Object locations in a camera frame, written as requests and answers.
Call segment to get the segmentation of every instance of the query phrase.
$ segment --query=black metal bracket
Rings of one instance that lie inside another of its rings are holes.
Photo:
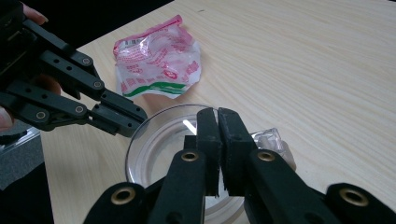
[[[147,118],[134,102],[108,90],[89,56],[26,20],[18,1],[1,3],[0,105],[42,131],[70,124],[90,124],[111,134],[132,136]],[[41,74],[58,81],[62,90],[80,99],[83,93],[98,102],[84,104],[38,87]]]

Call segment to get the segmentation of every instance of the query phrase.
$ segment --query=finger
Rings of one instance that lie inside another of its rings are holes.
[[[47,17],[45,17],[43,14],[39,13],[35,9],[32,9],[31,7],[26,6],[24,3],[23,4],[23,14],[30,20],[34,21],[35,23],[42,25],[44,22],[49,21]]]
[[[59,83],[53,77],[40,75],[35,79],[35,85],[41,87],[44,90],[61,94],[61,85],[59,85]]]
[[[8,112],[0,106],[0,132],[5,131],[14,125],[14,118],[12,118]]]

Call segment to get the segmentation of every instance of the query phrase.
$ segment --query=glass bowl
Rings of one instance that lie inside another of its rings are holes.
[[[129,182],[147,188],[160,180],[169,169],[174,155],[183,149],[184,136],[196,134],[196,114],[209,105],[175,105],[144,121],[132,136],[125,170]],[[284,153],[277,129],[253,133],[258,148]],[[219,174],[219,197],[205,197],[205,223],[233,223],[244,211],[241,197],[229,197]]]

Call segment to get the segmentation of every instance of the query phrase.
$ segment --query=plastic wrapper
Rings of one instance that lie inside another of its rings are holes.
[[[116,42],[113,53],[120,94],[134,98],[156,93],[174,99],[199,81],[199,45],[181,23],[177,15]]]

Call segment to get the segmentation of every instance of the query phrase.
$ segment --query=wooden table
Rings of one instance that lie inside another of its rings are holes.
[[[394,2],[176,0],[80,50],[115,90],[114,43],[177,14],[201,45],[201,80],[176,100],[134,100],[149,116],[183,103],[231,108],[250,132],[278,128],[308,186],[347,182],[396,209]],[[71,125],[42,143],[56,223],[81,223],[125,181],[128,138]]]

